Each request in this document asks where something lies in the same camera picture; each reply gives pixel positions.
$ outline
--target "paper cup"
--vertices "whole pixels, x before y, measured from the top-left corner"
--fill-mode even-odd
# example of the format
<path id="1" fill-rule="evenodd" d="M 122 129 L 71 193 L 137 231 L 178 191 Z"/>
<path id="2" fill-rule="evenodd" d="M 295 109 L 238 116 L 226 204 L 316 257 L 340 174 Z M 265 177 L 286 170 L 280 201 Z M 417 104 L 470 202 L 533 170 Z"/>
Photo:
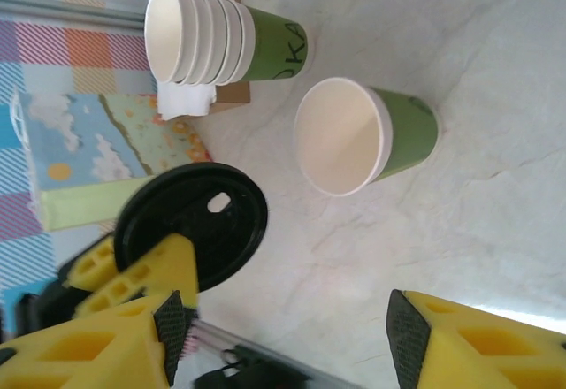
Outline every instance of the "paper cup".
<path id="1" fill-rule="evenodd" d="M 210 60 L 206 64 L 202 84 L 211 84 L 220 72 L 226 54 L 226 41 L 228 39 L 228 26 L 224 8 L 220 0 L 205 0 L 212 9 L 212 47 Z"/>
<path id="2" fill-rule="evenodd" d="M 302 173 L 327 195 L 351 195 L 423 162 L 438 125 L 421 100 L 355 81 L 319 82 L 302 99 L 294 144 Z"/>
<path id="3" fill-rule="evenodd" d="M 233 2 L 233 4 L 236 6 L 236 9 L 238 9 L 238 16 L 240 17 L 241 52 L 238 64 L 236 64 L 236 70 L 229 82 L 238 82 L 244 78 L 254 58 L 254 51 L 256 50 L 256 26 L 246 6 L 237 2 Z"/>
<path id="4" fill-rule="evenodd" d="M 179 0 L 149 0 L 143 28 L 149 68 L 156 80 L 175 79 L 183 52 L 183 11 Z"/>
<path id="5" fill-rule="evenodd" d="M 212 57 L 212 7 L 205 0 L 194 0 L 199 22 L 199 46 L 196 52 L 195 67 L 189 75 L 185 75 L 181 84 L 196 85 L 204 78 L 206 66 Z"/>
<path id="6" fill-rule="evenodd" d="M 241 38 L 242 29 L 240 22 L 240 15 L 238 13 L 238 6 L 234 0 L 220 0 L 222 7 L 224 8 L 224 13 L 226 15 L 226 24 L 228 28 L 228 34 L 226 38 L 226 53 L 224 58 L 224 63 L 220 68 L 220 72 L 217 77 L 211 82 L 218 86 L 224 86 L 228 84 L 232 78 L 234 72 L 236 71 L 236 65 L 238 64 L 238 59 L 240 59 L 241 53 Z"/>
<path id="7" fill-rule="evenodd" d="M 278 80 L 298 75 L 314 55 L 305 28 L 266 11 L 247 9 L 254 21 L 256 47 L 241 80 Z"/>
<path id="8" fill-rule="evenodd" d="M 194 0 L 179 0 L 183 13 L 183 51 L 179 68 L 175 73 L 175 82 L 181 83 L 190 75 L 196 66 L 196 57 L 199 51 L 199 15 Z"/>

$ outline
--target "cardboard box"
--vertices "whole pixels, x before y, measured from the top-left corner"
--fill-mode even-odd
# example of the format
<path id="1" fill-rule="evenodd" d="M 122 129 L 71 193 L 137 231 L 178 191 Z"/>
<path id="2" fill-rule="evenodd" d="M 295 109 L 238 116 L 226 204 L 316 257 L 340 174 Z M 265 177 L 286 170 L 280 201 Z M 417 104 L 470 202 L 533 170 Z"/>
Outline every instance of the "cardboard box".
<path id="1" fill-rule="evenodd" d="M 236 82 L 227 86 L 218 86 L 216 94 L 217 101 L 210 106 L 210 113 L 226 111 L 249 103 L 249 83 Z"/>

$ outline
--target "yellow foam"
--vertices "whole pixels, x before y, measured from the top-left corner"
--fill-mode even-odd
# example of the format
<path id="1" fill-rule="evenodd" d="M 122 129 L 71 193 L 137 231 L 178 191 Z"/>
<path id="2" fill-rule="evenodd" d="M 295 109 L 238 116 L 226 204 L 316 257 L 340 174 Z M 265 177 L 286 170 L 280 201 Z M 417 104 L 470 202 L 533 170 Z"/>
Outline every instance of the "yellow foam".
<path id="1" fill-rule="evenodd" d="M 3 389 L 169 387 L 153 313 L 162 294 L 131 301 L 11 340 L 17 354 L 0 366 Z"/>
<path id="2" fill-rule="evenodd" d="M 113 238 L 107 236 L 77 259 L 67 280 L 70 286 L 95 292 L 117 274 Z"/>
<path id="3" fill-rule="evenodd" d="M 85 254 L 86 260 L 96 256 L 96 249 Z M 146 295 L 170 294 L 179 290 L 185 307 L 196 309 L 198 277 L 193 243 L 170 234 L 145 256 L 112 280 L 97 289 L 75 310 L 74 317 L 87 317 L 120 303 L 143 291 Z"/>
<path id="4" fill-rule="evenodd" d="M 432 327 L 418 389 L 564 389 L 566 336 L 417 292 Z"/>

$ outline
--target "black lettering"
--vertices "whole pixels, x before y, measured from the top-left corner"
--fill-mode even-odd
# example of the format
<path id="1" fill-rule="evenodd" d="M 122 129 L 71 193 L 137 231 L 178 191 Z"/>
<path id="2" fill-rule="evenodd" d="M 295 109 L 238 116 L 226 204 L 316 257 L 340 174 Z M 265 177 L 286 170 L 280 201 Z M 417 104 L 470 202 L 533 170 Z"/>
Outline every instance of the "black lettering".
<path id="1" fill-rule="evenodd" d="M 285 62 L 287 62 L 288 64 L 301 64 L 302 59 L 297 57 L 297 53 L 299 53 L 302 49 L 304 49 L 306 44 L 305 43 L 301 44 L 301 47 L 299 47 L 297 50 L 293 49 L 291 42 L 289 42 L 287 45 L 289 46 L 289 50 L 291 51 L 291 55 L 293 57 L 285 59 Z"/>
<path id="2" fill-rule="evenodd" d="M 278 80 L 283 78 L 292 78 L 294 77 L 295 71 L 293 69 L 286 69 L 285 71 L 281 71 L 277 75 L 275 75 L 272 79 Z"/>
<path id="3" fill-rule="evenodd" d="M 302 27 L 299 24 L 292 24 L 292 23 L 288 23 L 285 24 L 285 28 L 288 29 L 289 31 L 291 31 L 293 34 L 295 34 L 297 37 L 299 37 L 301 40 L 304 41 L 304 37 L 301 34 L 300 29 L 302 29 Z"/>

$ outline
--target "green paper cup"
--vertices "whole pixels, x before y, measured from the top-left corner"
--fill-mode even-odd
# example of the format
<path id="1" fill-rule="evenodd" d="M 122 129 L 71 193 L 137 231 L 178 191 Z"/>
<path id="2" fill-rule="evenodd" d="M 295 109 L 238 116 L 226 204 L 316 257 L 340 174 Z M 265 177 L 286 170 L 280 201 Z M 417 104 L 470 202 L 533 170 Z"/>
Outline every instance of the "green paper cup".
<path id="1" fill-rule="evenodd" d="M 249 57 L 242 59 L 242 67 L 236 71 L 233 81 L 292 78 L 308 69 L 314 48 L 302 25 L 243 4 L 239 12 L 244 33 L 255 32 L 255 47 L 242 52 Z"/>
<path id="2" fill-rule="evenodd" d="M 311 88 L 294 122 L 302 173 L 332 196 L 351 195 L 420 164 L 438 136 L 436 118 L 418 98 L 345 78 Z"/>

